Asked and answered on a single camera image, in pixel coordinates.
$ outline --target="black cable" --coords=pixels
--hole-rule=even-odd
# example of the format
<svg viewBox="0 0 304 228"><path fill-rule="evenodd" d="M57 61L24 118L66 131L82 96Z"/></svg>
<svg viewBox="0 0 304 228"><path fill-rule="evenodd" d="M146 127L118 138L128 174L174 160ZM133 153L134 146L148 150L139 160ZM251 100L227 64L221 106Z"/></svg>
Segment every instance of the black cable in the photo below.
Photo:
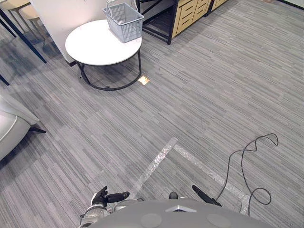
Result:
<svg viewBox="0 0 304 228"><path fill-rule="evenodd" d="M275 136L276 142L275 142L274 140L272 140L271 138L269 138L270 135L274 135L274 136ZM248 202L248 216L250 216L250 202L251 202L252 197L254 197L259 203L261 203L261 204L263 204L263 205L268 205L268 204L270 204L270 203L271 203L271 200L272 200L272 199L271 199L271 192L268 191L267 189L265 189L265 188L256 188L256 189L254 189L254 190L252 191L252 190L249 188L248 183L247 183L247 179L246 179L245 174L244 174L244 169L243 169L244 153L245 153L245 152L256 152L256 151L257 151L257 144L256 144L256 143L257 143L257 140L258 140L258 139L261 139L261 138L267 138L267 139L269 139L271 142L273 142L274 145L276 145L276 146L279 145L279 139L278 139L277 135L274 134L274 133L270 133L270 134L266 134L266 135L257 137L255 140L252 140L250 143L248 143L248 144L245 146L244 149L234 151L232 154L230 154L229 160L228 160L228 168L227 168L226 180L225 180L225 183L224 183L224 186L223 186L221 192L220 192L219 195L216 197L216 201L217 201L218 198L219 198L219 197L221 196L221 194L223 193L223 191L224 191L224 189L225 189L225 187L226 187L226 185L227 185L228 176L229 176L230 159L231 159L232 155L235 154L235 153L237 153L237 152L243 151L243 152L242 152L242 158L241 158L241 169L242 169L242 174L243 174L243 178L244 178L245 184L246 184L246 186L247 186L247 188L248 188L248 190L249 190L249 192L250 192L250 198L249 198L249 202ZM248 147L251 143L253 143L253 142L255 143L254 149L253 149L253 150L248 150L247 147ZM269 195L269 201L268 201L268 202L262 202L262 201L260 201L260 200L254 195L254 192L255 192L256 190L264 190L264 191L266 191L266 193Z"/></svg>

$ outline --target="metal stool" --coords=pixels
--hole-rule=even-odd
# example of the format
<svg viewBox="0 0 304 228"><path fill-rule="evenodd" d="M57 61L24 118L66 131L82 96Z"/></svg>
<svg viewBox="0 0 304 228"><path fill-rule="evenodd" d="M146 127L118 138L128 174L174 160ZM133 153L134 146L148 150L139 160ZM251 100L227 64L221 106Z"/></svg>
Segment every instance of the metal stool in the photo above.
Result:
<svg viewBox="0 0 304 228"><path fill-rule="evenodd" d="M46 36L46 34L44 33L44 31L41 29L41 27L38 24L38 20L39 15L37 14L36 10L34 9L34 7L32 5L27 5L23 8L20 9L20 13L22 15L23 18L29 20L31 22L31 24L33 25L33 27L36 29L36 31L38 32L38 34L43 38L44 41L49 41L50 43L52 42L51 40L49 40Z"/></svg>
<svg viewBox="0 0 304 228"><path fill-rule="evenodd" d="M29 5L29 4L30 4L29 0L7 0L7 1L1 3L1 7L3 9L7 10L11 14L11 16L14 18L14 20L19 25L19 27L21 28L21 30L25 33L25 30L23 29L23 27L20 25L20 23L15 18L15 16L12 14L12 11L16 12L18 14L18 16L20 17L20 19L23 21L23 23L26 25L26 27L28 27L29 31L35 37L37 37L35 35L35 33L33 33L33 31L30 29L29 25L25 22L25 20L23 19L23 17L19 13L19 9L21 9L22 7L25 7L25 6Z"/></svg>

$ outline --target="wooden cabinet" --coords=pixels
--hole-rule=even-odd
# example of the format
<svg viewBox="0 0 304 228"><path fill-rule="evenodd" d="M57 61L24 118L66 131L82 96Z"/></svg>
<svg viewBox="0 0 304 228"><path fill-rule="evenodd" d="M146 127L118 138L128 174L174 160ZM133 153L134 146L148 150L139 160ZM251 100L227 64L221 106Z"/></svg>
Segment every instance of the wooden cabinet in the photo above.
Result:
<svg viewBox="0 0 304 228"><path fill-rule="evenodd" d="M206 14L210 2L211 0L180 0L177 6L172 37Z"/></svg>
<svg viewBox="0 0 304 228"><path fill-rule="evenodd" d="M223 4L225 1L227 0L214 0L213 6L211 10L216 9L217 7L219 7L221 4Z"/></svg>
<svg viewBox="0 0 304 228"><path fill-rule="evenodd" d="M198 0L198 4L196 6L193 16L193 22L200 19L203 15L207 13L210 2L211 0Z"/></svg>

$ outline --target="clear tape strip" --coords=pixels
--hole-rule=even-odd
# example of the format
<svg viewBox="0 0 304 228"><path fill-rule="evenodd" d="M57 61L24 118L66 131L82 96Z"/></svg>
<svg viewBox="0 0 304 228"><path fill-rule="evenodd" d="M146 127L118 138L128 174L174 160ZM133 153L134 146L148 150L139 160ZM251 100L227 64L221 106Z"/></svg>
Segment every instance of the clear tape strip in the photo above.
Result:
<svg viewBox="0 0 304 228"><path fill-rule="evenodd" d="M212 169L207 167L205 164L200 162L196 157L194 157L192 154L187 152L185 149L180 147L179 145L175 145L174 149L185 159L199 167L204 173L206 173L208 176L210 176L213 180L215 180L220 185L224 185L225 179L219 176L217 173L215 173ZM242 208L240 213L245 214L248 208L249 203L249 196L244 194L241 190L239 190L237 187L233 186L230 183L227 183L225 189L230 191L232 194L237 196L240 200L242 200Z"/></svg>
<svg viewBox="0 0 304 228"><path fill-rule="evenodd" d="M151 174L155 171L157 166L162 162L162 160L166 157L169 151L176 144L177 138L173 137L170 141L164 146L161 152L154 158L154 160L150 163L148 168L144 171L144 173L140 176L138 181L134 184L133 188L130 191L130 199L133 199L138 191L143 186L143 183L151 176Z"/></svg>

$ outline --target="white wall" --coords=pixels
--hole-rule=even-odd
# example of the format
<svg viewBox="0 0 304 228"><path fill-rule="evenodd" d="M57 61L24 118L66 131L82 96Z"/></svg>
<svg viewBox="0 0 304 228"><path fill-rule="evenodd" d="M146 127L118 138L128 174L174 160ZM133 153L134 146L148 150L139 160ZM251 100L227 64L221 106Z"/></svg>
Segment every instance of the white wall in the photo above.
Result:
<svg viewBox="0 0 304 228"><path fill-rule="evenodd" d="M106 0L30 0L30 2L63 57L69 63L73 59L65 49L68 34L76 27L89 21L105 19L102 8L106 7ZM130 4L130 0L117 0L113 4L120 2Z"/></svg>

